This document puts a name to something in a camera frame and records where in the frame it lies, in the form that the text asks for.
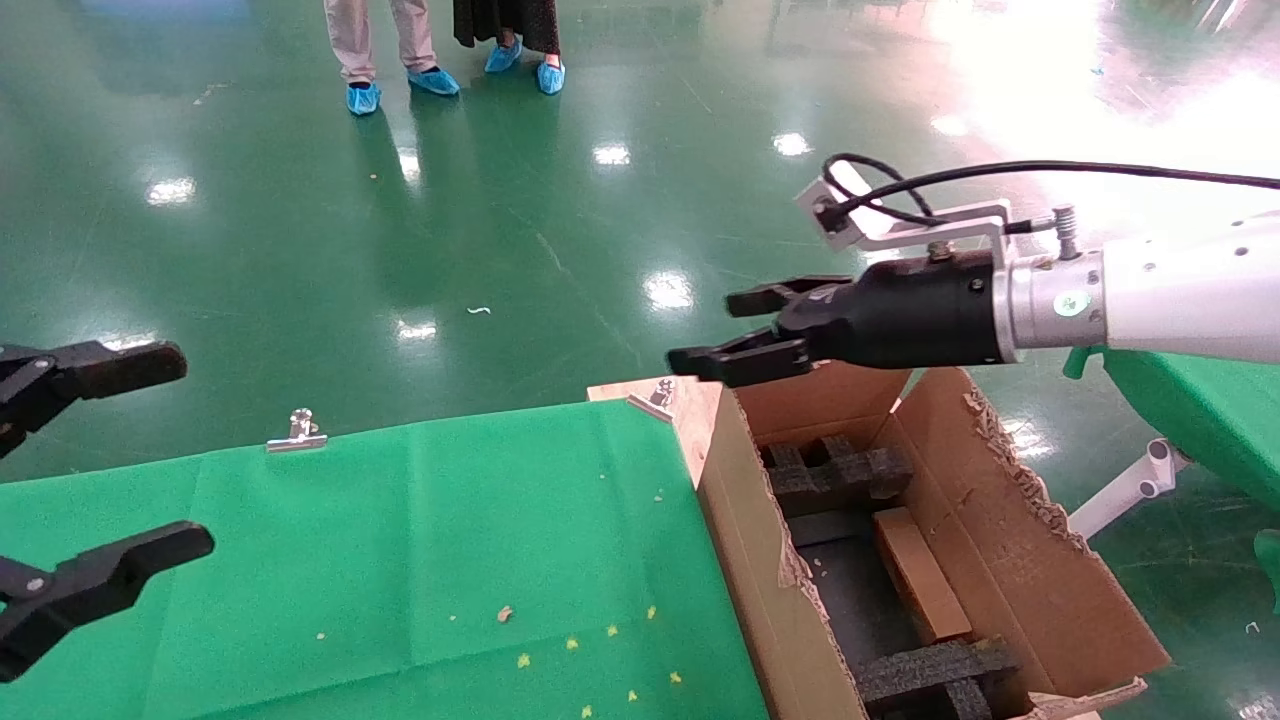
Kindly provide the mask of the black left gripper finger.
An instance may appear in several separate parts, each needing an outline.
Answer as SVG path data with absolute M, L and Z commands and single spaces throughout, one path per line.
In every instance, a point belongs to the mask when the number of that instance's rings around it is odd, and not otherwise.
M 159 341 L 109 348 L 99 341 L 33 348 L 4 343 L 1 352 L 1 456 L 81 400 L 109 398 L 180 380 L 180 347 Z
M 207 557 L 206 527 L 174 521 L 86 550 L 45 571 L 1 559 L 1 682 L 15 682 L 73 630 L 132 609 L 151 578 Z

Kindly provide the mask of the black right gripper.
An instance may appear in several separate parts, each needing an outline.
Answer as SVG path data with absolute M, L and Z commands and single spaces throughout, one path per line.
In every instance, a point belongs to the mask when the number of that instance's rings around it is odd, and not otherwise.
M 730 316 L 780 314 L 716 346 L 672 348 L 676 375 L 730 388 L 808 374 L 814 360 L 874 369 L 979 366 L 1001 360 L 992 300 L 993 261 L 965 251 L 946 261 L 902 258 L 850 275 L 800 275 L 724 297 Z

